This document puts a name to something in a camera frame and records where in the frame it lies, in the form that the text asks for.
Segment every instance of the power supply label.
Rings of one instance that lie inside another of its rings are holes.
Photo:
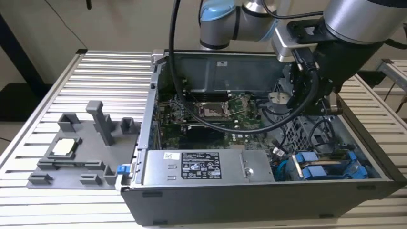
[[[222,179],[219,153],[182,153],[183,179]]]

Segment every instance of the cable connector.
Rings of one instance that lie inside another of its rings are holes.
[[[319,69],[313,51],[309,47],[294,49],[293,55],[301,71],[306,71],[306,73],[309,73],[310,71],[317,71]]]

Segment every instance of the black cable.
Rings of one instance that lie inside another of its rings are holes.
[[[78,38],[78,40],[82,42],[82,44],[85,45],[86,49],[89,49],[89,46],[83,43],[82,39],[79,38],[79,36],[77,35],[77,33],[73,31],[73,29],[68,27],[64,19],[62,18],[62,16],[59,15],[59,13],[56,12],[55,8],[52,7],[52,5],[50,4],[48,0],[44,0],[44,2],[48,4],[48,6],[51,7],[51,9],[54,10],[55,14],[58,15],[58,17],[60,18],[66,28],[71,31],[71,33],[74,34],[74,36]]]
[[[271,120],[271,118],[269,117],[266,108],[262,109],[262,113],[263,113],[265,118],[267,119],[267,121],[269,121],[271,124],[274,124],[275,122],[274,122],[274,121]],[[285,145],[285,142],[286,142],[286,139],[287,139],[287,132],[286,132],[286,130],[285,130],[283,127],[281,127],[281,129],[282,129],[282,132],[283,132],[283,139],[282,139],[282,142],[281,142],[279,145],[278,145],[278,148],[281,148],[281,149],[287,153],[287,150],[285,149],[285,146],[283,146],[283,145]]]
[[[202,26],[202,8],[203,8],[203,2],[205,2],[205,0],[202,0],[202,2],[199,3],[199,11],[198,11],[198,24],[199,24],[199,27]]]
[[[286,114],[289,114],[291,111],[287,111],[286,113],[277,113],[277,112],[273,112],[269,108],[266,108],[266,112],[270,113],[271,115],[286,115]]]
[[[309,142],[310,142],[310,145],[311,145],[313,149],[315,149],[317,151],[318,151],[317,148],[318,148],[319,146],[322,146],[322,145],[317,146],[317,145],[314,144],[314,142],[313,142],[313,136],[314,136],[314,132],[315,132],[318,126],[319,126],[322,123],[327,123],[327,125],[329,125],[329,127],[330,127],[331,139],[334,140],[334,141],[330,141],[330,143],[331,143],[331,144],[335,144],[335,139],[337,139],[337,135],[335,135],[335,131],[334,131],[334,126],[333,126],[331,122],[330,122],[327,119],[323,118],[319,122],[315,123],[315,125],[314,125],[314,127],[313,127],[313,129],[311,129],[311,131],[310,131],[310,135],[309,135]]]
[[[387,39],[385,41],[385,44],[387,44],[389,46],[391,46],[397,49],[402,49],[402,50],[407,49],[407,44],[402,44],[401,42],[397,42],[394,39]]]
[[[321,16],[325,14],[323,11],[318,12],[311,12],[311,13],[302,13],[302,14],[295,14],[295,15],[287,15],[287,16],[281,16],[277,15],[267,7],[266,0],[262,0],[262,5],[265,7],[266,12],[275,18],[275,19],[295,19],[295,18],[305,18],[305,17],[311,17],[311,16]]]
[[[2,139],[3,141],[12,142],[11,140],[6,139],[4,137],[0,137],[0,139]]]
[[[269,102],[269,99],[267,100],[266,99],[259,100],[257,102],[257,107],[259,108],[259,105],[265,104],[267,102]],[[291,112],[291,110],[290,110],[286,113],[277,113],[277,112],[273,112],[267,107],[263,107],[262,109],[266,109],[266,112],[270,113],[271,115],[286,115],[286,114],[289,114]]]
[[[406,38],[407,38],[407,23],[403,23],[403,28],[405,28],[405,33],[406,33]],[[401,42],[397,42],[394,39],[387,39],[385,44],[389,46],[397,48],[397,49],[407,49],[407,44],[402,44]]]
[[[395,86],[395,83],[393,84],[393,86],[391,86],[391,88],[390,88],[390,90],[389,90],[389,92],[387,92],[387,94],[386,94],[385,101],[386,101],[386,99],[387,99],[387,97],[389,97],[389,95],[390,95],[390,92],[391,92],[393,89],[394,89],[394,86]]]
[[[173,8],[171,24],[170,24],[169,61],[170,61],[170,72],[171,72],[171,76],[173,76],[173,80],[174,80],[174,84],[175,84],[177,94],[179,96],[182,104],[186,105],[187,99],[185,97],[183,89],[181,86],[182,84],[179,82],[179,76],[178,76],[178,72],[177,72],[177,62],[175,62],[175,50],[174,50],[179,4],[181,4],[181,0],[175,0],[174,8]],[[310,93],[307,94],[307,97],[306,97],[303,103],[299,105],[299,107],[291,112],[291,114],[286,118],[283,118],[278,123],[275,123],[267,127],[253,129],[253,130],[230,129],[230,128],[222,127],[222,126],[206,121],[205,119],[202,119],[194,113],[194,111],[190,110],[189,107],[186,107],[186,109],[187,109],[190,115],[195,118],[195,120],[198,122],[201,122],[202,124],[205,124],[206,126],[209,126],[210,128],[213,128],[218,131],[231,133],[231,134],[242,134],[242,135],[261,134],[261,133],[269,132],[269,131],[282,127],[294,118],[297,118],[301,115],[301,113],[305,111],[305,109],[309,107],[309,105],[313,103],[313,101],[317,97],[317,92],[318,92],[318,87],[319,87],[319,76],[317,74],[317,69],[314,69],[314,68],[310,69],[307,71],[307,73],[311,77],[311,90],[310,90]]]
[[[399,112],[401,112],[401,110],[402,110],[402,108],[403,108],[403,105],[405,105],[405,103],[401,103],[401,105],[399,105],[399,107],[398,107],[395,113],[399,113]]]

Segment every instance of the aluminum extrusion table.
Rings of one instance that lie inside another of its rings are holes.
[[[63,112],[86,113],[90,100],[102,100],[113,120],[133,117],[142,122],[150,89],[151,53],[98,52],[78,54],[42,104],[0,156],[0,226],[47,228],[143,228],[134,222],[127,205],[115,190],[27,189],[36,168],[59,131]],[[341,96],[361,122],[407,176],[407,125],[359,78],[346,83]],[[407,228],[407,189],[383,200],[371,200],[339,219],[185,225],[195,229],[249,228]]]
[[[383,59],[378,71],[383,72],[407,92],[407,60]]]

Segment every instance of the motherboard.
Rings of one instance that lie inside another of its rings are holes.
[[[201,102],[193,96],[190,109],[206,120],[235,129],[263,127],[253,95],[229,93],[226,101]],[[159,103],[162,149],[270,149],[266,135],[237,135],[198,123],[177,96]]]

